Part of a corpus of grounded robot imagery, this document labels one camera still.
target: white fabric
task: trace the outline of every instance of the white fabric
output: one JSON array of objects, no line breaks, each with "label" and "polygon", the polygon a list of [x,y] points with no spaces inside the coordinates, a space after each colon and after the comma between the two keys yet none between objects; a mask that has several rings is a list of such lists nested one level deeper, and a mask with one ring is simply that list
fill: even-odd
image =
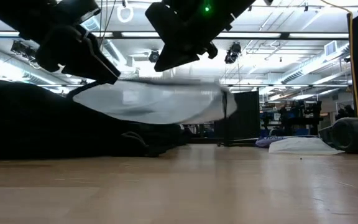
[{"label": "white fabric", "polygon": [[312,155],[334,155],[341,153],[320,138],[288,138],[271,143],[269,153],[295,153]]},{"label": "white fabric", "polygon": [[199,124],[224,118],[237,109],[233,94],[215,83],[186,80],[129,81],[103,84],[75,95],[73,100],[113,118],[148,124]]}]

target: wooden floor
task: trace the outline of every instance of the wooden floor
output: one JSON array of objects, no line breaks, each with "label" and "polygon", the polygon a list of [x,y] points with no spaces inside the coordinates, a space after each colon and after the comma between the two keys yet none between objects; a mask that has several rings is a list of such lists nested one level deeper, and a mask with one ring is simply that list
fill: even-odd
[{"label": "wooden floor", "polygon": [[0,161],[0,223],[357,224],[358,156],[192,145],[156,159]]}]

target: ceiling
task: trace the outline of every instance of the ceiling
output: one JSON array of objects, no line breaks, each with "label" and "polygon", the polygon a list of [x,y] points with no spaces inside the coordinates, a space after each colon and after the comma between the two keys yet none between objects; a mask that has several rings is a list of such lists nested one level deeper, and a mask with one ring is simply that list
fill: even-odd
[{"label": "ceiling", "polygon": [[[106,27],[107,16],[113,9],[113,0],[103,1],[102,18],[95,19]],[[153,27],[144,15],[145,9],[150,5],[151,0],[129,0],[128,6],[133,8],[133,18],[129,22],[122,22],[118,18],[121,11],[121,1],[116,1],[106,31],[151,31]],[[309,10],[305,12],[305,3],[308,2]],[[358,16],[358,0],[330,0],[340,6],[346,6],[355,16]],[[130,9],[121,11],[123,19],[130,16]],[[244,12],[232,24],[231,32],[347,32],[346,13],[339,9],[328,7],[320,0],[274,0],[273,5],[266,7],[263,0],[256,0],[251,11]],[[12,30],[5,23],[0,21],[0,30]],[[134,64],[122,65],[122,68],[135,66],[143,69],[142,74],[155,73],[151,71],[152,64],[148,62],[148,54],[151,50],[161,50],[162,40],[159,39],[114,39],[109,40],[116,47],[117,51],[126,59],[134,59]],[[224,57],[226,50],[233,42],[239,42],[243,51],[239,60],[226,65]],[[11,55],[12,39],[0,39],[0,52]],[[37,48],[38,45],[32,41],[26,41],[27,45]],[[256,83],[274,83],[281,75],[292,70],[302,62],[309,60],[315,55],[324,52],[324,46],[330,40],[214,40],[219,49],[218,56],[213,60],[203,55],[200,61],[182,65],[173,69],[175,78],[197,78],[203,80],[220,80],[223,83],[238,83],[240,80],[258,80]],[[15,59],[27,63],[25,58],[20,56]],[[304,84],[310,84],[340,71],[339,61],[334,61],[315,70],[303,77]],[[71,77],[60,73],[48,73],[61,83],[78,84],[81,80],[78,77]]]}]

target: floor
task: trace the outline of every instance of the floor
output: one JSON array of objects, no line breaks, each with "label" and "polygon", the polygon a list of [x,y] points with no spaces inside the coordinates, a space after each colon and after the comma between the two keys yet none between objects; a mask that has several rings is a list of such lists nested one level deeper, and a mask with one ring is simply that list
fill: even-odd
[{"label": "floor", "polygon": [[0,161],[0,223],[358,223],[358,156],[192,145],[160,158]]}]

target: black cloth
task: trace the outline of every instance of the black cloth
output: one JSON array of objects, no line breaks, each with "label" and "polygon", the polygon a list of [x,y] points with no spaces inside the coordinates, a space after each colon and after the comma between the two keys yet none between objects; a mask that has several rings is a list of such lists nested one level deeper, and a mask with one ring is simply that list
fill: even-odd
[{"label": "black cloth", "polygon": [[0,159],[158,156],[180,138],[179,125],[122,121],[35,85],[0,81]]}]

